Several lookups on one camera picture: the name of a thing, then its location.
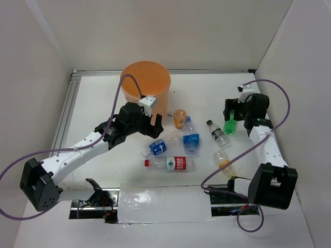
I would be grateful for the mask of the green Sprite bottle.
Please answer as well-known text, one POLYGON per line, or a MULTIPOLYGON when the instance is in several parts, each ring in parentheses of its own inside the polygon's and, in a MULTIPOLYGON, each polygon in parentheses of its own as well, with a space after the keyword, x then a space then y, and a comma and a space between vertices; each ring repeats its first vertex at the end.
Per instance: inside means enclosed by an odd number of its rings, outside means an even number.
POLYGON ((225 134, 234 134, 236 132, 236 120, 234 119, 234 110, 230 111, 230 119, 224 122, 223 131, 225 134))

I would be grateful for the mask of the small orange bottle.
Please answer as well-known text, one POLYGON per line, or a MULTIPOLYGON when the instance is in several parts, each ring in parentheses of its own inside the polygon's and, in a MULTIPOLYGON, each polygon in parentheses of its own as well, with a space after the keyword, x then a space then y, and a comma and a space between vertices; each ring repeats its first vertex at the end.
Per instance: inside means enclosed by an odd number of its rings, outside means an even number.
POLYGON ((186 122, 186 118, 187 118, 186 111, 182 109, 175 110, 173 114, 175 127, 177 129, 182 129, 186 122))

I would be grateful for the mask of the blue label crushed bottle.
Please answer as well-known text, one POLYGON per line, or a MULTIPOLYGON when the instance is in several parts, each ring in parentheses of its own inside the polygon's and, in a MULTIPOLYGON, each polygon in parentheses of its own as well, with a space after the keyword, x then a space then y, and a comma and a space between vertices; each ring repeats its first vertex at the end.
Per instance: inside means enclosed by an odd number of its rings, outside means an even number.
POLYGON ((196 156, 199 149, 200 135, 197 132, 190 116, 186 117, 183 126, 183 147, 186 155, 196 156))

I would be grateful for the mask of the red label water bottle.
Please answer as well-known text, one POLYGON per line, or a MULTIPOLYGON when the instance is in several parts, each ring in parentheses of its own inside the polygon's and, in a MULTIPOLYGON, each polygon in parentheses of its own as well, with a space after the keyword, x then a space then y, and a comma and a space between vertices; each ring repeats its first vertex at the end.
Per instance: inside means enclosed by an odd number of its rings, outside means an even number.
POLYGON ((146 159, 144 166, 156 172, 191 173, 195 171, 194 161, 190 157, 155 157, 146 159))

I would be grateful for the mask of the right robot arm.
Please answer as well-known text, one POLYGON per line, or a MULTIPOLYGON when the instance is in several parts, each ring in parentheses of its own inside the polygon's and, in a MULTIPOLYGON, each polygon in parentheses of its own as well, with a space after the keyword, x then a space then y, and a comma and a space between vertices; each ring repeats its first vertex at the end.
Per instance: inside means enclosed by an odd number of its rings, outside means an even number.
POLYGON ((248 137, 256 146, 259 167, 251 180, 232 177, 228 181, 226 197, 238 202, 245 196, 249 203, 287 209, 295 189, 298 174, 288 167, 272 134, 272 122, 266 118, 269 98, 263 94, 248 94, 227 99, 224 118, 244 121, 248 137))

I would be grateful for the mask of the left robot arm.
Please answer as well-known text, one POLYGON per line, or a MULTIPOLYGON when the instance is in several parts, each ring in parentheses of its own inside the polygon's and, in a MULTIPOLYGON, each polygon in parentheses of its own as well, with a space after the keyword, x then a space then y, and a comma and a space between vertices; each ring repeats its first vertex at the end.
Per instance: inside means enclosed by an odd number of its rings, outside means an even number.
POLYGON ((129 135, 139 132, 157 138, 163 131, 162 115, 156 115, 154 124, 151 124, 151 119, 145 107, 126 103, 118 114, 97 126, 70 151, 42 161, 35 158, 26 161, 20 181, 21 190, 38 212, 71 199, 82 200, 90 206, 99 205, 104 198, 111 202, 109 194, 92 178, 71 185, 64 184, 63 179, 89 160, 123 143, 129 135))

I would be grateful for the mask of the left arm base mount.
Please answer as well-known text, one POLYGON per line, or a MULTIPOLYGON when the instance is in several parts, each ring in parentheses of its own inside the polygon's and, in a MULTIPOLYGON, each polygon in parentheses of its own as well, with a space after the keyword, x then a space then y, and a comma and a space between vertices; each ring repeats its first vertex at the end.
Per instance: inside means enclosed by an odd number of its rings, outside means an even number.
POLYGON ((103 219, 105 223, 118 222, 117 209, 119 202, 119 188, 102 188, 94 179, 85 179, 87 189, 82 199, 71 202, 69 219, 103 219))

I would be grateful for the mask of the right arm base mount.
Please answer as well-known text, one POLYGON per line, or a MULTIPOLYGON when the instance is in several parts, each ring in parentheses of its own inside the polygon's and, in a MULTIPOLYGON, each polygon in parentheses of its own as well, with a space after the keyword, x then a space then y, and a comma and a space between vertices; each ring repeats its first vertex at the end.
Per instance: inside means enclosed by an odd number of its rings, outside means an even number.
POLYGON ((209 195, 212 217, 218 216, 237 216, 246 209, 248 202, 241 197, 204 190, 209 195))

